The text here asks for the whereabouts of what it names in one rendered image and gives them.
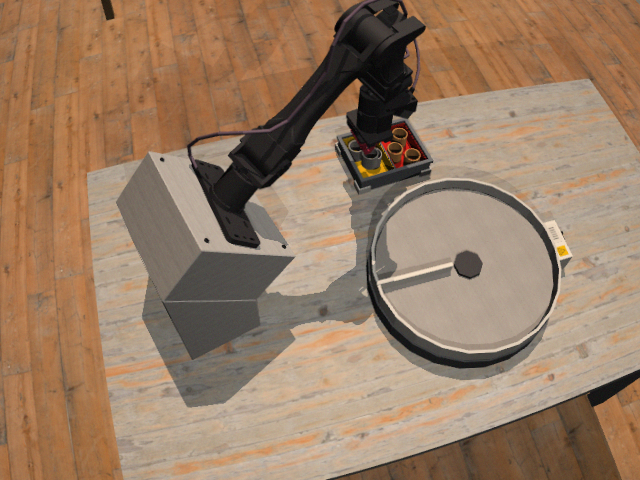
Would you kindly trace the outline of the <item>yellow bin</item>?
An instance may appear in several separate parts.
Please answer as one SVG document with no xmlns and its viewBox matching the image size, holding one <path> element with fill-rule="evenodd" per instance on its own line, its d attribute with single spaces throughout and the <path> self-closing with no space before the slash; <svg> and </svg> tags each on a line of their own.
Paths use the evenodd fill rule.
<svg viewBox="0 0 640 480">
<path fill-rule="evenodd" d="M 344 140 L 347 148 L 348 148 L 349 143 L 351 141 L 353 141 L 353 140 L 355 140 L 354 137 L 346 138 Z M 367 170 L 367 169 L 362 167 L 361 161 L 355 162 L 357 167 L 358 167 L 358 169 L 359 169 L 359 171 L 360 171 L 360 173 L 362 174 L 363 178 L 394 169 L 394 167 L 392 166 L 392 164 L 391 164 L 390 160 L 388 159 L 386 153 L 384 152 L 383 148 L 381 147 L 380 143 L 376 146 L 376 148 L 379 148 L 382 151 L 381 165 L 380 165 L 380 167 L 378 169 Z"/>
</svg>

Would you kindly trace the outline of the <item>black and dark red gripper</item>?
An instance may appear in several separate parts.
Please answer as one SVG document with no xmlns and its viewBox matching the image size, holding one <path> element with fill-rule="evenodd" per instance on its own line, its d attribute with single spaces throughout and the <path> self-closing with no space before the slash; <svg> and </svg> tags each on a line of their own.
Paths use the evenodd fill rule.
<svg viewBox="0 0 640 480">
<path fill-rule="evenodd" d="M 387 130 L 385 132 L 377 134 L 378 119 L 384 114 L 384 112 L 377 116 L 369 116 L 362 113 L 358 107 L 358 109 L 346 113 L 347 125 L 349 126 L 353 136 L 356 136 L 355 139 L 357 138 L 356 141 L 358 141 L 357 143 L 359 144 L 359 146 L 362 146 L 360 146 L 360 148 L 361 150 L 363 150 L 365 155 L 371 153 L 376 145 L 379 144 L 379 142 L 383 141 L 384 143 L 387 143 L 393 139 L 394 134 L 391 130 Z M 366 147 L 368 147 L 369 149 L 367 149 Z"/>
</svg>

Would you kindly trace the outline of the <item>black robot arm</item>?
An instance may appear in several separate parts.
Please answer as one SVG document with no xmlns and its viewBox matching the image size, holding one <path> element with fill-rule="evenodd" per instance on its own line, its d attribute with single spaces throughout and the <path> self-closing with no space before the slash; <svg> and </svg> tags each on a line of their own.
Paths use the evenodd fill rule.
<svg viewBox="0 0 640 480">
<path fill-rule="evenodd" d="M 204 161 L 195 159 L 191 164 L 229 243 L 250 248 L 260 245 L 244 211 L 245 204 L 258 188 L 270 187 L 291 167 L 316 122 L 354 80 L 362 83 L 358 102 L 362 113 L 377 116 L 385 110 L 378 119 L 377 134 L 391 129 L 393 115 L 408 119 L 416 112 L 418 100 L 408 89 L 413 70 L 404 63 L 405 45 L 421 35 L 426 26 L 415 16 L 405 20 L 398 8 L 399 3 L 390 0 L 364 5 L 346 23 L 325 78 L 317 83 L 325 72 L 330 49 L 293 99 L 257 129 L 285 124 L 271 133 L 244 135 L 228 154 L 233 162 L 226 174 L 220 166 Z"/>
</svg>

